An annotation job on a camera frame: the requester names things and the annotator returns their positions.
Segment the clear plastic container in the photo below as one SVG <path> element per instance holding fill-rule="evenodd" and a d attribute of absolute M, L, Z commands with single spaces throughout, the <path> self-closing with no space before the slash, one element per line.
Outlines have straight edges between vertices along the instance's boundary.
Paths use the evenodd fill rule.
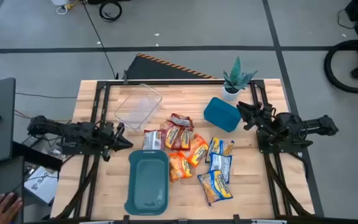
<path fill-rule="evenodd" d="M 114 112 L 115 117 L 134 132 L 142 132 L 145 125 L 156 114 L 162 95 L 151 86 L 139 84 L 134 88 L 123 86 L 128 94 Z"/>

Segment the white cardboard box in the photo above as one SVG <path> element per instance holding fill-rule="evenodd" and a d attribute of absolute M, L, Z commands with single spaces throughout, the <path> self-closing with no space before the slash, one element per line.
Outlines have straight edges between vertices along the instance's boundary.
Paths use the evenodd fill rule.
<path fill-rule="evenodd" d="M 24 182 L 24 188 L 27 191 L 47 204 L 54 200 L 57 186 L 58 172 L 42 166 L 34 170 Z"/>

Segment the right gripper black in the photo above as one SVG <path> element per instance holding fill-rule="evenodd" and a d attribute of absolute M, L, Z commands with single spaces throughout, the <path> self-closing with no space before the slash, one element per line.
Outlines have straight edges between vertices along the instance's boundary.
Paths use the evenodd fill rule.
<path fill-rule="evenodd" d="M 238 102 L 236 105 L 237 109 L 241 113 L 241 117 L 247 124 L 244 126 L 245 130 L 249 130 L 253 126 L 257 126 L 259 129 L 264 131 L 272 131 L 272 119 L 273 111 L 275 108 L 270 104 L 266 103 L 262 105 L 257 103 L 256 105 L 248 105 L 244 102 Z"/>

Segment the large teal plastic bin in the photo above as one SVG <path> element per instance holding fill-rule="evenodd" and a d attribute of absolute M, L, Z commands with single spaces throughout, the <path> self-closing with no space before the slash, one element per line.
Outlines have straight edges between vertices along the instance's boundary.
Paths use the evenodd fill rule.
<path fill-rule="evenodd" d="M 129 155 L 130 175 L 124 208 L 131 215 L 161 215 L 169 201 L 169 162 L 160 150 Z"/>

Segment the succulent plant in white pot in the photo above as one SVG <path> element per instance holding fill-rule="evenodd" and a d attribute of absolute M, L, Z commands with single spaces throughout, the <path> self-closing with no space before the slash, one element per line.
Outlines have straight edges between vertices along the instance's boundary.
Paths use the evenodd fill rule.
<path fill-rule="evenodd" d="M 247 88 L 249 82 L 254 78 L 257 72 L 257 70 L 248 73 L 243 72 L 241 69 L 241 60 L 237 57 L 230 73 L 227 73 L 225 70 L 223 71 L 223 100 L 236 100 L 239 93 Z"/>

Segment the blue Maruchan noodle packet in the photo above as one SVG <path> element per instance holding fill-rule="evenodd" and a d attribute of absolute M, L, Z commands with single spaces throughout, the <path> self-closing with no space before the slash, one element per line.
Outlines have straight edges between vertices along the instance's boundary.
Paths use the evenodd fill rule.
<path fill-rule="evenodd" d="M 213 137 L 209 143 L 209 148 L 206 154 L 205 162 L 209 163 L 211 161 L 212 153 L 219 154 L 222 156 L 230 156 L 232 149 L 234 147 L 234 141 L 224 141 L 223 139 L 219 139 Z"/>
<path fill-rule="evenodd" d="M 204 189 L 209 206 L 214 202 L 233 198 L 220 170 L 211 170 L 198 175 L 197 178 Z"/>
<path fill-rule="evenodd" d="M 210 155 L 210 170 L 220 170 L 225 183 L 230 182 L 230 172 L 231 172 L 232 156 L 224 156 L 216 153 Z"/>

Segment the black mat with orange-striped edge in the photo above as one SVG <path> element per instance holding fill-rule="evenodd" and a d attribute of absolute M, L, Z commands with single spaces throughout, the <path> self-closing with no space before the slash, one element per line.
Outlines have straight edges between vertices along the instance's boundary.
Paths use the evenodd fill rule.
<path fill-rule="evenodd" d="M 186 68 L 168 60 L 139 53 L 124 71 L 127 79 L 215 79 L 197 70 Z"/>

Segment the red Maruchan noodle packet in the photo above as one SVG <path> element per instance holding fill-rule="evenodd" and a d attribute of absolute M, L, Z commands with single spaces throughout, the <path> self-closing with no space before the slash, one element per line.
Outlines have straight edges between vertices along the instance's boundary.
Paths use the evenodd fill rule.
<path fill-rule="evenodd" d="M 163 125 L 163 129 L 166 130 L 165 146 L 171 149 L 175 140 L 177 139 L 177 135 L 181 127 L 170 121 L 166 121 Z"/>
<path fill-rule="evenodd" d="M 171 122 L 178 126 L 193 128 L 193 120 L 189 116 L 183 116 L 181 114 L 172 113 L 169 118 Z"/>
<path fill-rule="evenodd" d="M 173 149 L 178 151 L 189 151 L 191 148 L 191 138 L 193 130 L 191 128 L 181 128 L 178 133 L 177 139 L 173 144 Z"/>
<path fill-rule="evenodd" d="M 145 130 L 143 149 L 164 150 L 167 131 L 165 129 Z"/>

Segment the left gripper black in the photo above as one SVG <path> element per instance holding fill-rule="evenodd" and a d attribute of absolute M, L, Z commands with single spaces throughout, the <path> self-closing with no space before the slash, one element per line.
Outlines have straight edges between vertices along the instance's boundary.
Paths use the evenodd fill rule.
<path fill-rule="evenodd" d="M 132 147 L 133 143 L 122 135 L 123 132 L 123 123 L 119 123 L 116 130 L 114 130 L 114 123 L 108 121 L 104 124 L 104 128 L 100 132 L 103 142 L 102 158 L 104 161 L 110 160 L 111 150 L 117 152 Z"/>

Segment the orange Maruchan noodle packet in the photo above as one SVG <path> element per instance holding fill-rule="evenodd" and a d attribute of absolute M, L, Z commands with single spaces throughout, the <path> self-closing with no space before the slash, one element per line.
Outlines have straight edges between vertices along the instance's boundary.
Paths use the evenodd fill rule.
<path fill-rule="evenodd" d="M 190 150 L 186 151 L 187 161 L 197 167 L 200 160 L 204 158 L 208 151 L 208 143 L 199 134 L 195 134 L 190 141 Z"/>
<path fill-rule="evenodd" d="M 182 153 L 170 153 L 168 156 L 170 165 L 170 180 L 172 182 L 193 176 L 191 164 Z"/>

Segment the person's hand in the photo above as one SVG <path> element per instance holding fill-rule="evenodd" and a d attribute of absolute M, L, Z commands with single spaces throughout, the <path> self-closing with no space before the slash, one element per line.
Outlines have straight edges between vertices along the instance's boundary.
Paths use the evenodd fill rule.
<path fill-rule="evenodd" d="M 14 192 L 0 195 L 0 224 L 11 224 L 23 206 L 21 197 Z"/>

